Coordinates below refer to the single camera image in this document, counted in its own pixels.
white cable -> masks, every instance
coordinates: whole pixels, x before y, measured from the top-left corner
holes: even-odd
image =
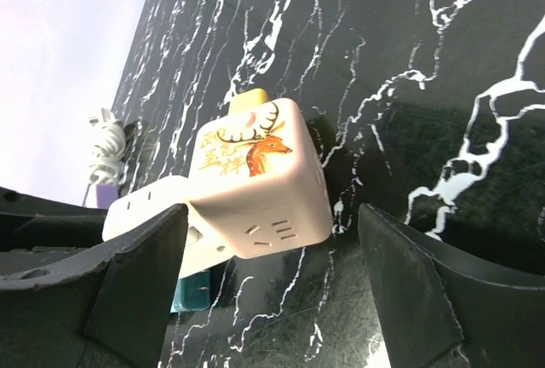
[[[100,113],[89,118],[92,125],[92,159],[89,165],[89,184],[117,185],[123,169],[121,158],[127,142],[123,122],[113,113],[101,108]]]

deer illustration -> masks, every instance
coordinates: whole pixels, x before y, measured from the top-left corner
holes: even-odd
[[[250,170],[250,177],[264,174],[265,172],[267,172],[267,168],[265,166],[266,154],[272,152],[290,153],[292,151],[290,148],[282,143],[282,138],[273,135],[275,132],[279,131],[282,127],[284,127],[284,121],[282,121],[282,123],[280,123],[276,127],[274,126],[278,120],[278,115],[280,111],[278,109],[278,106],[274,102],[272,103],[272,105],[274,106],[274,111],[271,112],[272,118],[267,118],[267,121],[269,121],[270,124],[266,127],[260,125],[260,128],[263,129],[264,135],[257,134],[256,129],[252,130],[253,135],[247,139],[243,138],[242,133],[237,140],[235,140],[233,136],[230,139],[226,140],[221,138],[220,134],[218,134],[218,138],[220,138],[220,140],[223,142],[229,144],[244,143],[245,146],[252,146],[252,148],[250,148],[248,154],[246,155],[246,164],[248,165],[248,169]]]

white power strip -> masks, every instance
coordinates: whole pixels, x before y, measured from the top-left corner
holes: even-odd
[[[201,272],[229,260],[233,253],[224,240],[198,217],[188,204],[188,179],[167,176],[115,201],[109,208],[102,238],[104,241],[129,232],[173,204],[187,204],[189,228],[181,263],[180,278]]]

black plastic part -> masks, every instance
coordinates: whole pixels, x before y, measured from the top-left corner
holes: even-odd
[[[0,187],[0,251],[102,243],[106,210],[82,208]]]
[[[3,241],[15,244],[0,252],[0,265],[9,264],[0,270],[0,367],[156,367],[185,247],[186,206],[174,205],[128,233],[82,250],[55,246],[78,241],[78,221],[87,230],[98,227],[100,237],[103,211],[60,204],[67,209],[63,216],[55,203],[28,198],[4,202],[14,209],[26,202],[14,213],[0,205]],[[32,210],[32,202],[38,209]],[[32,219],[32,212],[47,219]],[[20,222],[10,231],[13,219]],[[54,219],[64,222],[60,238]],[[46,223],[54,244],[34,227]],[[17,247],[12,238],[21,230],[32,233]],[[29,236],[38,236],[45,247],[35,247]],[[9,263],[17,259],[24,264]],[[40,259],[45,261],[36,267]]]
[[[545,366],[544,277],[469,255],[367,204],[359,237],[393,368]]]

outlet holes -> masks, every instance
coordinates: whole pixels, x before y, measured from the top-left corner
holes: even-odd
[[[246,232],[244,232],[244,233],[246,233],[248,236],[251,236],[252,233],[255,232],[257,229],[259,229],[259,226],[254,225],[254,226],[252,226],[251,228],[249,228],[249,229],[248,229]]]
[[[276,233],[288,232],[289,230],[293,230],[293,228],[292,227],[284,227],[283,229],[277,230]]]
[[[283,221],[274,221],[273,223],[271,223],[271,225],[272,227],[276,227],[276,226],[284,225],[285,223],[288,223],[287,219],[284,219]]]
[[[280,238],[280,240],[285,241],[289,239],[295,239],[296,237],[297,237],[296,234],[291,234],[290,236],[283,236],[282,238]]]

